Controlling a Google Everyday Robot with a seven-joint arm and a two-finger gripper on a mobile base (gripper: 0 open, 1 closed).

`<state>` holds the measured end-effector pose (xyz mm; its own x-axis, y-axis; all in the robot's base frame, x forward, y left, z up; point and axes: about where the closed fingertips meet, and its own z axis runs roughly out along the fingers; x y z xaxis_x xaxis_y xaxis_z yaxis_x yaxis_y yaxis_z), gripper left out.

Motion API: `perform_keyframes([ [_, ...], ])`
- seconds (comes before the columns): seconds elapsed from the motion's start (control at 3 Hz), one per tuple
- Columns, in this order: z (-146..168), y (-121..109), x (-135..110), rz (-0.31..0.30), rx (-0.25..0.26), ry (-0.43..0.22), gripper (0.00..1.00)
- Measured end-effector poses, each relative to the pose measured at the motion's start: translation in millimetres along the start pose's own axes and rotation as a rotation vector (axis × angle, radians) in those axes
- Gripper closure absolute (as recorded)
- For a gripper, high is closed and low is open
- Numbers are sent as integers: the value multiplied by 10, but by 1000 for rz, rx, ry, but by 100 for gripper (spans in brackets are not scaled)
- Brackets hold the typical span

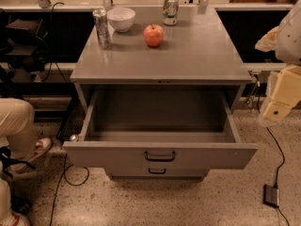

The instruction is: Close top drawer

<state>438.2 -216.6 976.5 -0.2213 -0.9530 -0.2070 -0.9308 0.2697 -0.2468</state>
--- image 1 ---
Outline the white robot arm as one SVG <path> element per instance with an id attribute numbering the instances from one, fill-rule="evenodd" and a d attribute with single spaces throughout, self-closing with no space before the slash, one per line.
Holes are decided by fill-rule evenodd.
<path id="1" fill-rule="evenodd" d="M 287 66 L 270 72 L 266 98 L 259 116 L 261 126 L 273 126 L 284 120 L 301 102 L 301 0 L 298 0 L 279 26 L 272 28 L 255 45 L 263 52 L 274 51 Z"/>

